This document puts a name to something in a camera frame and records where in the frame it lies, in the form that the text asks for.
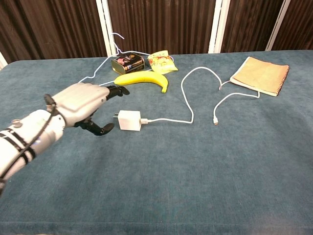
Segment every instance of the notebook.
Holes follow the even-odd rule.
[[[249,56],[230,81],[251,90],[277,96],[288,71],[289,65],[275,65]]]

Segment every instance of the yellow package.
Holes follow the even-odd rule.
[[[168,55],[167,50],[159,51],[148,56],[149,64],[154,72],[166,74],[172,71],[178,71],[174,62]]]

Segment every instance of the banana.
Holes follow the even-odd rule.
[[[168,81],[163,75],[153,71],[131,72],[117,77],[114,83],[119,86],[130,85],[139,82],[152,82],[162,87],[162,93],[166,93]]]

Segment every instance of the white wall strip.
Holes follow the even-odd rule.
[[[290,0],[284,0],[283,1],[283,4],[282,4],[282,6],[280,8],[280,11],[279,11],[276,23],[275,23],[275,26],[273,28],[272,34],[271,34],[271,36],[269,38],[269,41],[268,41],[268,44],[267,44],[265,50],[272,50],[272,47],[274,45],[274,42],[275,42],[276,36],[278,34],[279,28],[280,28],[280,26],[281,26],[281,24],[283,22],[283,19],[285,17],[286,11],[288,9],[289,3],[290,3]]]
[[[222,43],[224,38],[225,26],[228,16],[230,0],[223,0],[219,27],[217,29],[216,41],[214,46],[214,53],[220,53],[222,49]]]
[[[8,63],[6,62],[5,58],[3,57],[2,53],[0,52],[0,70],[7,66]]]
[[[108,0],[102,0],[102,7],[103,7],[103,11],[104,11],[104,18],[106,19],[108,35],[111,35],[113,33],[113,30],[112,30],[112,24],[111,24],[111,17],[110,17]],[[112,53],[112,55],[115,55],[116,54],[116,49],[115,49],[115,46],[114,46],[114,37],[113,36],[109,36],[109,41],[110,41],[111,53]]]
[[[214,52],[216,34],[217,34],[217,29],[218,29],[218,25],[219,25],[219,18],[220,18],[220,13],[221,13],[221,6],[222,6],[222,0],[216,0],[208,53]]]
[[[101,28],[102,28],[102,34],[103,34],[103,38],[104,38],[104,44],[106,45],[107,55],[110,56],[110,55],[112,55],[112,52],[111,52],[111,47],[110,47],[110,40],[109,40],[109,36],[108,36],[106,20],[104,19],[102,2],[101,2],[101,0],[96,0],[96,3],[97,3],[99,18],[100,18],[100,23],[101,23]]]

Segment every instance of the table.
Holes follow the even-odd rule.
[[[142,118],[190,120],[183,77],[205,66],[222,81],[248,57],[290,65],[277,97],[219,83],[197,70],[184,82],[193,124],[154,122],[121,131],[119,110]],[[0,234],[312,234],[313,51],[173,55],[179,71],[156,84],[129,85],[129,96],[106,102],[93,116],[116,127],[98,137],[68,128],[45,153],[17,172],[0,198]],[[14,62],[0,71],[0,128],[45,109],[54,95],[104,58]],[[117,74],[110,63],[86,82]]]

